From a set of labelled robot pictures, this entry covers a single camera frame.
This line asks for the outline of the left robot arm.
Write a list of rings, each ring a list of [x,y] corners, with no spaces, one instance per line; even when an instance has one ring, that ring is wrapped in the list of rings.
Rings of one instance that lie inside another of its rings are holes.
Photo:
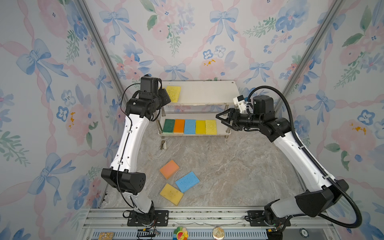
[[[141,77],[140,89],[125,106],[125,127],[118,151],[110,167],[101,173],[101,177],[117,189],[132,208],[131,218],[136,218],[144,226],[154,222],[155,207],[143,192],[146,174],[137,171],[139,149],[147,126],[157,121],[161,109],[170,102],[161,79],[149,75]]]

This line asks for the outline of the blue sponge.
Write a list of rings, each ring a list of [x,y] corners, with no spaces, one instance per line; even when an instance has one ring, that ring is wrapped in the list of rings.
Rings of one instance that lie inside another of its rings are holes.
[[[198,177],[194,172],[190,172],[184,177],[176,181],[176,185],[182,193],[185,193],[187,190],[191,189],[200,182]]]
[[[185,135],[196,134],[196,120],[185,120],[184,134]]]

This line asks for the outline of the green scrub sponge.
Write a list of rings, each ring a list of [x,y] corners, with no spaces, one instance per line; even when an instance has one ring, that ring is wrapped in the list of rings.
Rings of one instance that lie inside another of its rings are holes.
[[[173,134],[176,120],[165,119],[163,126],[163,134]]]

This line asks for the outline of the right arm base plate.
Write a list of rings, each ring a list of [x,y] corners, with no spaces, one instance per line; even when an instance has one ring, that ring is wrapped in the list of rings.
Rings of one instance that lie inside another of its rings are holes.
[[[247,211],[244,219],[251,227],[268,227],[271,232],[282,232],[286,227],[291,226],[292,216],[278,218],[268,211]]]

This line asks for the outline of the peach pink sponge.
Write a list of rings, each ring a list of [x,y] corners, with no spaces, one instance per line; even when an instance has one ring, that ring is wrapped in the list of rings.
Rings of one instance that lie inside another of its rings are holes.
[[[171,160],[166,163],[162,168],[160,168],[160,173],[168,180],[172,175],[174,175],[180,169],[179,165]]]

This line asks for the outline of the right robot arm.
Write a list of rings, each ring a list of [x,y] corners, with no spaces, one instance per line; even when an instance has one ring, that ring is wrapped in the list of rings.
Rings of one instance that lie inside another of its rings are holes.
[[[299,136],[292,131],[290,122],[275,116],[271,97],[254,97],[252,112],[243,96],[234,98],[234,103],[234,108],[217,114],[216,118],[234,131],[256,131],[266,136],[285,154],[307,188],[295,197],[267,204],[263,215],[256,219],[258,222],[264,221],[269,226],[275,226],[290,216],[316,217],[335,205],[342,197],[341,192],[349,189],[346,181],[337,180],[311,153],[306,154],[306,148],[298,143]]]

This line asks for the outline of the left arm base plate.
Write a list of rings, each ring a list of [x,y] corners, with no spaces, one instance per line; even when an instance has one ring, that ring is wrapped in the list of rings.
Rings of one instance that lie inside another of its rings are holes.
[[[137,213],[135,211],[129,211],[129,215],[126,216],[125,211],[123,213],[124,218],[127,219],[128,227],[167,227],[169,222],[169,211],[167,210],[154,210],[147,214]]]

